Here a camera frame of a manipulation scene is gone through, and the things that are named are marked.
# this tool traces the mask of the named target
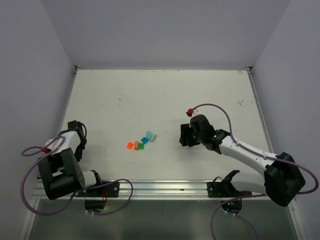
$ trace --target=block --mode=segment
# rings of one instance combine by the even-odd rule
[[[133,146],[134,146],[134,143],[133,143],[133,142],[129,142],[126,147],[127,147],[128,149],[132,149]]]
[[[146,135],[145,135],[145,137],[146,137],[147,139],[150,139],[150,138],[151,138],[151,136],[152,136],[152,132],[150,132],[150,131],[146,131]]]
[[[138,150],[138,149],[139,149],[139,142],[138,142],[138,141],[135,141],[135,142],[134,142],[134,149],[135,149],[135,150]]]
[[[143,137],[143,138],[141,139],[141,142],[143,142],[144,144],[146,144],[147,142],[149,142],[149,140],[148,140],[146,137]]]
[[[155,134],[152,134],[151,138],[150,138],[150,141],[153,142],[155,139],[156,139],[157,135]]]

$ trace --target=green block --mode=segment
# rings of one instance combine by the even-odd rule
[[[151,136],[151,138],[150,138],[150,141],[153,142],[153,141],[156,139],[156,136],[157,136],[157,135],[152,134],[152,136]]]

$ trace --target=gray wall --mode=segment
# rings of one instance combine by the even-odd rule
[[[57,134],[73,65],[39,0],[0,1],[0,235],[18,239],[27,209],[19,186],[36,160],[21,151]],[[26,186],[30,198],[36,174]]]
[[[253,66],[290,0],[42,0],[74,65]]]
[[[253,78],[277,153],[320,177],[320,1],[291,0],[254,66]],[[314,181],[305,174],[306,189]],[[297,197],[308,239],[320,238],[320,190]]]

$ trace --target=blue block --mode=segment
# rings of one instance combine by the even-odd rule
[[[147,142],[149,142],[149,140],[148,140],[146,137],[143,137],[143,138],[141,139],[141,142],[143,142],[144,144],[146,144]]]
[[[150,132],[150,131],[146,131],[146,135],[145,135],[145,137],[146,137],[147,139],[150,139],[150,138],[151,138],[151,136],[152,136],[152,132]]]

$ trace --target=white table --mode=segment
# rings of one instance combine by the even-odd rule
[[[235,70],[79,70],[63,121],[83,122],[87,145],[80,166],[102,179],[212,180],[232,170],[254,172],[203,145],[182,147],[180,124],[186,111],[214,103],[230,115],[233,133],[242,141],[268,150],[250,79]],[[229,131],[224,114],[199,108],[215,129]],[[129,150],[147,130],[157,134],[144,150]]]

